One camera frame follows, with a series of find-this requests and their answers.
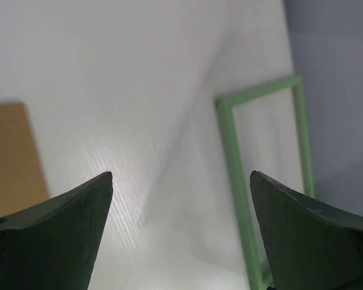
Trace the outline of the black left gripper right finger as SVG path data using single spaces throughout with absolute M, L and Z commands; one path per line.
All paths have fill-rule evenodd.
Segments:
M 253 171 L 250 191 L 276 289 L 363 289 L 363 217 Z

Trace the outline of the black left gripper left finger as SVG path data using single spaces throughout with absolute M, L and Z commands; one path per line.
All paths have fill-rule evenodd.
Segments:
M 113 197 L 113 175 L 0 217 L 0 289 L 88 289 Z

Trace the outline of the green wooden photo frame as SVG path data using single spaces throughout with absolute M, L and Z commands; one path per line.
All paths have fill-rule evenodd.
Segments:
M 232 109 L 245 102 L 276 93 L 283 89 L 291 89 L 293 92 L 302 181 L 305 194 L 314 198 L 315 186 L 310 154 L 306 98 L 301 75 L 275 80 L 244 91 L 226 93 L 214 99 L 250 289 L 269 289 L 273 284 L 273 277 L 270 268 L 268 266 L 263 268 L 258 257 L 257 239 L 252 222 L 252 213 L 249 209 L 248 189 L 241 163 L 241 153 Z

